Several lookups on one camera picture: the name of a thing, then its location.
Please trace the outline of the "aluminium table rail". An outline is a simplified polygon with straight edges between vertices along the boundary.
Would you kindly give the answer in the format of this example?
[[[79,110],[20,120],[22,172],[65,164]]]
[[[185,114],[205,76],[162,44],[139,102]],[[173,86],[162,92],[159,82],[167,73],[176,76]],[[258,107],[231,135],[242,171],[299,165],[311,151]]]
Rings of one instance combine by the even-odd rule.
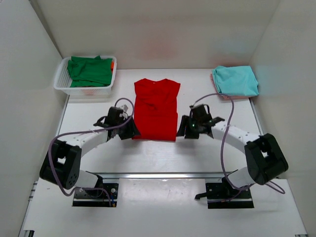
[[[221,179],[220,172],[97,173],[104,179]]]

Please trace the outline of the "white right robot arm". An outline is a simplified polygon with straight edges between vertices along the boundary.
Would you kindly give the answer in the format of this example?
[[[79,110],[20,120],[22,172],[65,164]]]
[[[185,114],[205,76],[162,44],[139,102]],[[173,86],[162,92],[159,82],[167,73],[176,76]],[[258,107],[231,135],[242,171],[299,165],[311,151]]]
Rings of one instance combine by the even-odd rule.
[[[235,190],[243,190],[253,184],[265,185],[288,170],[288,162],[273,135],[256,135],[230,125],[221,117],[213,118],[206,104],[192,106],[190,114],[182,116],[176,135],[198,139],[201,134],[222,142],[221,165],[224,165],[225,144],[245,155],[246,167],[231,174],[223,171],[223,181]]]

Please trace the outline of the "red t shirt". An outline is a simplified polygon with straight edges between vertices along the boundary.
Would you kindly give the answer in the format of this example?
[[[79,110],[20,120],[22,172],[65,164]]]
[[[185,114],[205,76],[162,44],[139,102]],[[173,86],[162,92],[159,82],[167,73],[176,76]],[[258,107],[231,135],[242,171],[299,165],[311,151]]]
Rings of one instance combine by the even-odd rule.
[[[134,121],[140,132],[134,140],[176,140],[180,86],[180,83],[169,79],[141,79],[134,83]]]

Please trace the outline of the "folded pink t shirt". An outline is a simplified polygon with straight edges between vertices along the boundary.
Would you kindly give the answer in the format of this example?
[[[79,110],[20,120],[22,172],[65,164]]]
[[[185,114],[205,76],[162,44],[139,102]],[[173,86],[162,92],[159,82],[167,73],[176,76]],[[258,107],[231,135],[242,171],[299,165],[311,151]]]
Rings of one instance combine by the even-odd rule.
[[[224,100],[229,100],[229,99],[233,99],[233,100],[241,100],[241,99],[249,99],[249,97],[246,97],[246,96],[236,96],[236,95],[233,95],[233,96],[226,96],[224,94],[221,94],[219,93],[217,87],[215,86],[215,82],[214,82],[214,79],[213,79],[213,75],[210,74],[210,80],[213,84],[213,87],[215,89],[215,92],[217,92]]]

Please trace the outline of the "green t shirt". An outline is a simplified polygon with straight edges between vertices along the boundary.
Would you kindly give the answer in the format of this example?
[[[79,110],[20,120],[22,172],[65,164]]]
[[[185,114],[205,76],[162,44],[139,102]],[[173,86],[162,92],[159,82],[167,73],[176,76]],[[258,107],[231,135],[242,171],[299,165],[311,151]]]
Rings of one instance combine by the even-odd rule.
[[[112,58],[102,59],[72,56],[68,61],[67,70],[72,80],[70,88],[105,87],[112,82]]]

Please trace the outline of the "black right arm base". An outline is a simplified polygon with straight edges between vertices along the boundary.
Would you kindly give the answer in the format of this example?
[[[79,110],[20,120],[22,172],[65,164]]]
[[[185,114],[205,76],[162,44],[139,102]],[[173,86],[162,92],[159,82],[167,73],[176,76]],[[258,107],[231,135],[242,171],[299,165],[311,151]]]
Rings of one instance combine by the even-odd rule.
[[[205,192],[197,194],[195,200],[206,198],[208,209],[254,208],[251,191],[227,188],[223,183],[206,183]]]

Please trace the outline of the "orange t shirt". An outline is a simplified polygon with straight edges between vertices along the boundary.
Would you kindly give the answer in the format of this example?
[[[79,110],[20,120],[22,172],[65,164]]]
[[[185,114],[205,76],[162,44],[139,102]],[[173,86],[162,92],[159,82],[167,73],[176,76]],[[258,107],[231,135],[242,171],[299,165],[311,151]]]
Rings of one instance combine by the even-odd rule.
[[[115,66],[115,63],[112,61],[112,62],[111,62],[111,72],[113,72],[114,66]]]

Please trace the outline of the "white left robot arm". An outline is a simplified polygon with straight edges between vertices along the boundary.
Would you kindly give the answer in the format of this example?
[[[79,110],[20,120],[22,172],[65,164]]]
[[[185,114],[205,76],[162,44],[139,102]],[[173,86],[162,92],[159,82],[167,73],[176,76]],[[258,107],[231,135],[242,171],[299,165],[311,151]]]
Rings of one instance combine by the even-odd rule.
[[[77,184],[84,188],[100,188],[99,176],[80,169],[81,158],[92,149],[110,141],[115,136],[121,140],[131,139],[141,133],[136,127],[133,115],[123,108],[110,107],[106,116],[94,124],[97,130],[69,132],[53,140],[41,166],[41,179],[69,190]]]

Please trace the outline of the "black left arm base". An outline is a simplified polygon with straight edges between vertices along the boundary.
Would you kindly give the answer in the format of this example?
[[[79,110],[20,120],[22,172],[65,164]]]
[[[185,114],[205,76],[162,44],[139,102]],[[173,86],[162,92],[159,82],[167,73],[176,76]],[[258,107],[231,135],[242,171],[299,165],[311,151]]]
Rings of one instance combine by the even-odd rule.
[[[98,176],[97,190],[77,190],[73,196],[73,207],[108,207],[118,204],[119,179]]]

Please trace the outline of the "white plastic basket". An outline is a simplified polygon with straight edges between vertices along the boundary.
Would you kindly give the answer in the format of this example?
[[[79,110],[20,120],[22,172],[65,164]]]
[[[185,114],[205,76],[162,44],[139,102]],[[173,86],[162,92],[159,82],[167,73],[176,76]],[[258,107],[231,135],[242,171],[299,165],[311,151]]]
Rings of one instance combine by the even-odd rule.
[[[58,66],[54,88],[73,96],[108,95],[116,70],[114,56],[66,57]]]

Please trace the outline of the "folded teal t shirt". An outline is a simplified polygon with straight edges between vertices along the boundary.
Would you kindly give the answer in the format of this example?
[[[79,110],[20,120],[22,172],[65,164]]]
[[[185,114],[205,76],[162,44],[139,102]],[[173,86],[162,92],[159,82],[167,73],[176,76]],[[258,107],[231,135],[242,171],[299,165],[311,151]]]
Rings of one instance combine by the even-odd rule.
[[[220,94],[244,97],[259,95],[259,83],[250,66],[218,66],[212,70],[212,77]]]

